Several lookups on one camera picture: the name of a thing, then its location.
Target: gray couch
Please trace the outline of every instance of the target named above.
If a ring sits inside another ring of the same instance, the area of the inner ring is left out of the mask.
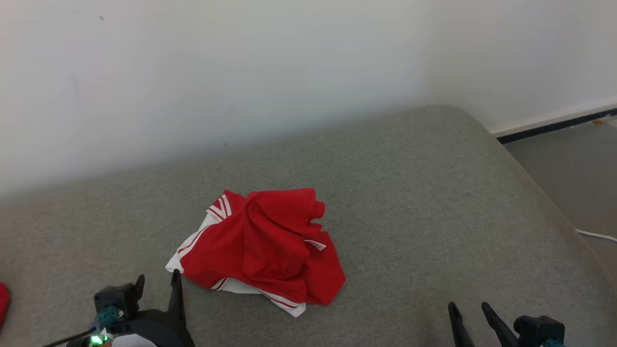
[[[13,293],[2,347],[83,330],[92,295],[164,266],[224,189],[314,187],[347,282],[293,318],[265,297],[184,281],[198,346],[453,346],[455,301],[476,346],[497,346],[480,304],[566,325],[569,346],[617,343],[615,285],[595,254],[471,116],[430,106],[201,162],[0,207],[0,281]]]

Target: white stripe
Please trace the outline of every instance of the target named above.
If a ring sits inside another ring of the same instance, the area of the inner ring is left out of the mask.
[[[210,209],[213,210],[214,212],[218,213],[218,215],[221,216],[222,219],[227,218],[227,214],[225,213],[225,207],[223,205],[223,200],[221,198],[218,199],[218,203],[219,205],[221,205],[221,208],[219,209],[217,206],[210,206]]]
[[[180,259],[182,257],[184,257],[185,255],[187,255],[191,250],[193,250],[193,247],[195,247],[197,242],[199,242],[198,238],[200,238],[201,235],[203,235],[205,233],[205,229],[207,227],[209,227],[211,225],[214,225],[214,224],[217,224],[220,221],[221,221],[221,218],[219,218],[212,211],[208,211],[208,213],[205,215],[203,223],[201,223],[201,226],[199,227],[199,230],[194,232],[184,242],[182,242],[182,245],[180,245],[180,247],[178,247],[178,249],[176,250],[176,253],[174,253],[172,258],[169,260],[169,262],[165,266],[165,269],[167,271],[169,271],[169,272],[173,272],[174,269],[178,269],[178,270],[180,270],[180,272],[184,273],[184,269],[182,268],[182,264],[180,263]]]
[[[227,210],[227,216],[231,216],[231,206],[230,206],[230,202],[229,200],[227,200],[227,197],[225,196],[225,194],[223,194],[223,196],[221,196],[221,198],[223,198],[223,201],[225,202],[225,209]]]
[[[220,288],[223,291],[230,291],[232,293],[237,294],[259,294],[263,295],[263,293],[254,286],[250,286],[242,281],[236,280],[235,278],[228,277],[227,281]]]
[[[216,222],[216,223],[213,223],[213,224],[218,224],[218,223],[220,223],[220,222],[222,222],[222,221],[223,221],[223,220],[221,219],[221,217],[217,216],[217,214],[216,214],[216,213],[214,213],[213,211],[210,211],[210,209],[208,209],[208,214],[207,214],[205,217],[206,217],[206,218],[208,218],[208,216],[209,216],[209,215],[211,215],[212,217],[214,217],[214,219],[216,219],[216,220],[217,220],[217,222]]]
[[[299,305],[301,305],[301,303],[295,303],[295,302],[293,302],[293,301],[291,301],[291,300],[288,300],[288,299],[286,299],[286,298],[284,298],[284,297],[282,297],[282,296],[280,296],[280,295],[276,295],[276,294],[268,293],[267,291],[265,291],[265,290],[261,290],[261,289],[259,289],[259,288],[256,288],[256,289],[257,289],[257,290],[259,290],[259,291],[261,291],[261,292],[262,292],[265,296],[269,296],[269,297],[271,297],[272,299],[276,299],[276,300],[278,300],[278,301],[281,301],[282,303],[286,303],[286,304],[291,305],[291,306],[299,306]]]
[[[298,318],[301,314],[304,313],[304,311],[307,310],[307,305],[306,303],[302,303],[300,306],[298,307],[287,307],[281,303],[277,303],[276,301],[270,299],[270,302],[277,305],[278,307],[280,307],[281,309],[284,309],[287,313],[289,313],[290,315],[294,316],[295,318]]]
[[[222,282],[222,281],[224,281],[224,280],[225,280],[225,278],[224,278],[224,277],[223,277],[223,278],[221,278],[221,279],[220,279],[220,281],[218,281],[218,282],[217,282],[217,284],[213,285],[213,286],[212,286],[212,288],[210,288],[210,289],[217,289],[217,287],[218,287],[218,286],[220,286],[220,285],[221,285],[221,282]]]

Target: black cable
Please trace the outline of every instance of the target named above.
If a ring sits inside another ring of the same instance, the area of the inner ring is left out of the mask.
[[[76,338],[80,338],[80,337],[84,337],[86,335],[92,334],[95,330],[96,330],[96,328],[92,327],[92,328],[86,330],[83,333],[79,333],[77,335],[73,335],[73,336],[70,336],[70,337],[67,337],[67,338],[63,338],[62,340],[58,340],[58,341],[52,342],[52,343],[50,343],[48,345],[44,345],[43,347],[54,347],[54,346],[57,346],[57,345],[59,345],[61,343],[69,342],[69,341],[74,340]]]

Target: shirt label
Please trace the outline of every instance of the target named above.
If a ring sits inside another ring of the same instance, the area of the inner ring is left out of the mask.
[[[308,243],[310,243],[311,245],[315,246],[316,249],[322,251],[324,248],[326,248],[326,245],[324,245],[323,243],[319,243],[317,241],[313,241],[313,240],[304,240]]]

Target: teal cable connector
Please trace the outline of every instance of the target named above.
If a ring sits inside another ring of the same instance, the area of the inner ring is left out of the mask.
[[[90,325],[95,331],[93,335],[99,334],[106,326],[112,325],[120,318],[119,310],[115,306],[109,306],[105,308],[101,313],[97,314],[94,321]]]
[[[548,340],[544,341],[542,346],[543,347],[566,347],[563,345],[563,343],[557,340],[553,340],[552,338],[549,338]]]

